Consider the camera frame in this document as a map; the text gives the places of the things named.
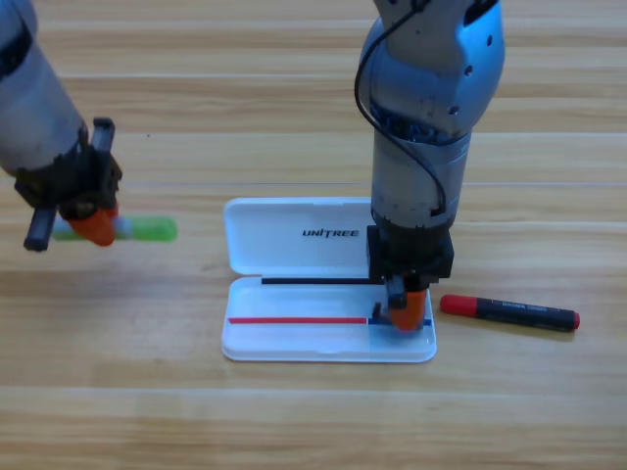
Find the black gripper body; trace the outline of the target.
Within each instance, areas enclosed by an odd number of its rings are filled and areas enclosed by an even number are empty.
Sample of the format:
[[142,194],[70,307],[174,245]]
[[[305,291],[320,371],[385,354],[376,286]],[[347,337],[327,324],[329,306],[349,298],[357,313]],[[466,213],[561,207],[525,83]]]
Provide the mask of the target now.
[[410,293],[424,292],[451,276],[455,251],[448,228],[385,233],[369,225],[366,235],[368,277],[386,287],[389,308],[407,308]]
[[27,250],[48,249],[57,216],[69,222],[118,205],[122,171],[111,153],[116,128],[108,117],[97,117],[93,124],[92,135],[82,127],[76,144],[51,164],[17,170],[15,189],[33,208]]

